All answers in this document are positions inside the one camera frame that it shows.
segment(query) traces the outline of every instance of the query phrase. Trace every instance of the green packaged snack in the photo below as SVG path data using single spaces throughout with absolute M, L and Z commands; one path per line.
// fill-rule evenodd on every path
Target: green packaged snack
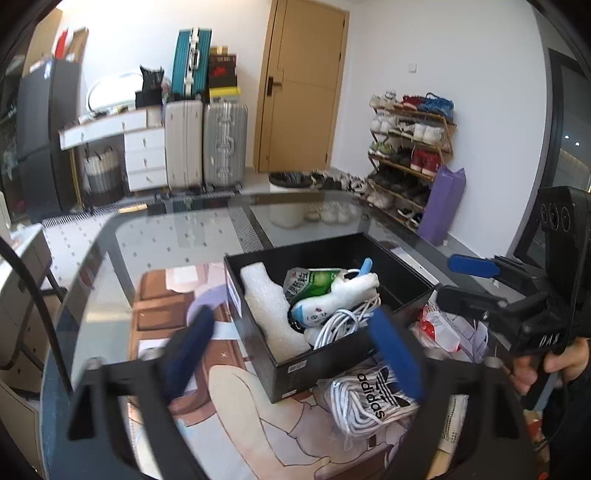
M 324 295 L 341 271 L 342 268 L 292 268 L 283 282 L 285 298 L 293 306 L 301 299 Z

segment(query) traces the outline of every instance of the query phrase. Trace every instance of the bubble wrap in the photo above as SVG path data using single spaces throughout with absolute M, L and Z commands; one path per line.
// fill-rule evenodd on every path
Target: bubble wrap
M 277 362 L 284 362 L 310 350 L 304 335 L 287 323 L 290 304 L 283 288 L 274 283 L 262 262 L 241 268 L 244 299 L 255 322 L 265 333 L 269 350 Z

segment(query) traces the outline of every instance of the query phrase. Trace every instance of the cartoon print mat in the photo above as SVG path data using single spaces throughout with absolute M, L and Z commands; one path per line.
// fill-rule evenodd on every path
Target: cartoon print mat
M 212 480 L 374 480 L 405 429 L 393 423 L 350 442 L 336 427 L 316 388 L 271 404 L 249 362 L 227 308 L 223 263 L 144 274 L 133 308 L 129 358 L 162 345 L 186 326 L 196 300 L 218 305 L 216 328 L 185 395 L 171 412 Z M 143 472 L 161 478 L 141 415 L 129 403 L 131 438 Z

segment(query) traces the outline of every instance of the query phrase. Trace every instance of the door handle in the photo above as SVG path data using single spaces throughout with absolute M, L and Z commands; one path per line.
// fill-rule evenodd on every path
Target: door handle
M 280 87 L 281 85 L 283 85 L 283 83 L 274 82 L 273 77 L 269 77 L 267 80 L 267 96 L 270 97 L 271 95 L 273 95 L 273 86 Z

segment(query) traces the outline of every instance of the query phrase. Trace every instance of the cardboard box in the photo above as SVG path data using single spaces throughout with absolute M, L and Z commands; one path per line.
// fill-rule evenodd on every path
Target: cardboard box
M 372 271 L 379 277 L 382 305 L 394 312 L 392 321 L 404 326 L 416 321 L 433 286 L 364 233 L 225 257 L 230 313 L 272 403 L 313 387 L 321 378 L 332 378 L 354 367 L 376 349 L 367 329 L 361 329 L 323 348 L 278 363 L 244 300 L 240 269 L 263 262 L 271 280 L 283 285 L 290 268 L 359 268 L 366 257 L 374 262 Z

